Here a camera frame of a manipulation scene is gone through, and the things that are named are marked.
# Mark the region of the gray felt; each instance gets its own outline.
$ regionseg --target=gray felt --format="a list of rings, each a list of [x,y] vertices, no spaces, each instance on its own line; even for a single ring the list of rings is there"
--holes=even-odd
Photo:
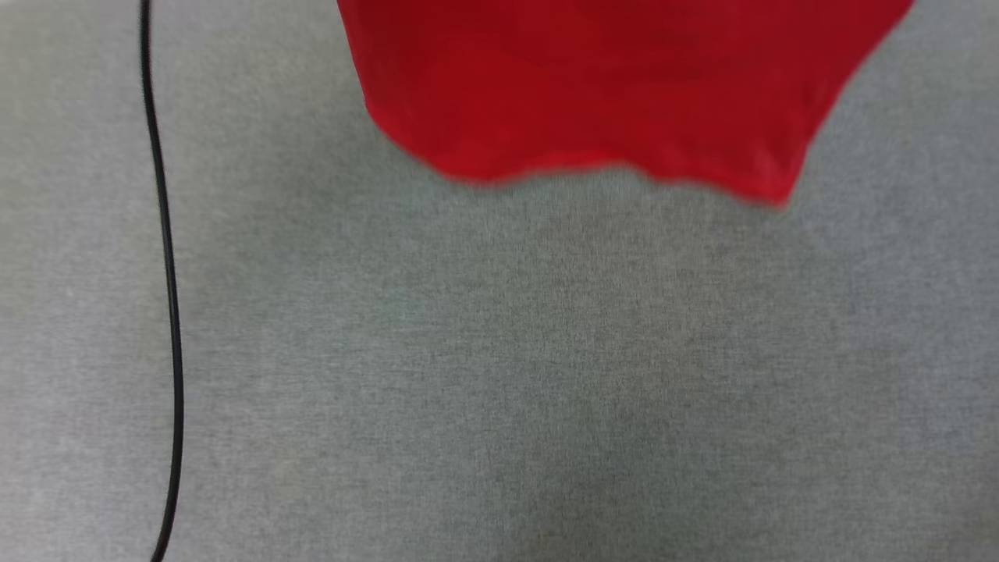
[[[0,2],[0,560],[148,559],[172,423],[131,0]],[[496,192],[333,0],[158,1],[168,559],[999,560],[999,2],[925,0],[775,211]]]

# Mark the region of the red cloth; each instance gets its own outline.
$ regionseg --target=red cloth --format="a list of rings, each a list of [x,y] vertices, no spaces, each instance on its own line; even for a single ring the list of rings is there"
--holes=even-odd
[[[368,110],[452,177],[629,163],[784,203],[912,0],[339,0]]]

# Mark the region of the black wire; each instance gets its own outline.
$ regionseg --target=black wire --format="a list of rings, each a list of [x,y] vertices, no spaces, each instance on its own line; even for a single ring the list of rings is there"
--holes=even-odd
[[[181,319],[177,307],[177,274],[174,271],[174,242],[170,233],[170,205],[167,203],[167,177],[163,171],[163,149],[160,147],[160,128],[156,124],[156,106],[153,103],[153,64],[150,47],[150,12],[152,0],[139,1],[139,54],[142,64],[142,90],[146,102],[146,123],[149,142],[153,149],[153,166],[156,168],[156,191],[160,199],[160,228],[163,231],[163,263],[167,273],[167,302],[170,306],[170,344],[174,359],[174,446],[170,461],[170,484],[167,503],[163,509],[160,538],[153,551],[153,562],[161,562],[167,553],[170,532],[174,528],[177,512],[177,493],[181,485],[181,454],[184,452],[184,361],[181,354]]]

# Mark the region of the red shirt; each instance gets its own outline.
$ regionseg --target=red shirt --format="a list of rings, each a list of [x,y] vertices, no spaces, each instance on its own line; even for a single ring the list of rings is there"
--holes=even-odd
[[[339,0],[368,110],[447,176],[627,163],[784,203],[912,0]]]

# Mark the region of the gray carpet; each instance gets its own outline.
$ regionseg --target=gray carpet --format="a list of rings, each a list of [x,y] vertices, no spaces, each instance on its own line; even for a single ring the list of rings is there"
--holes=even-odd
[[[0,559],[148,558],[170,457],[128,0],[0,4]],[[156,5],[188,374],[168,559],[999,560],[999,3],[925,0],[785,211],[497,192],[333,0]]]

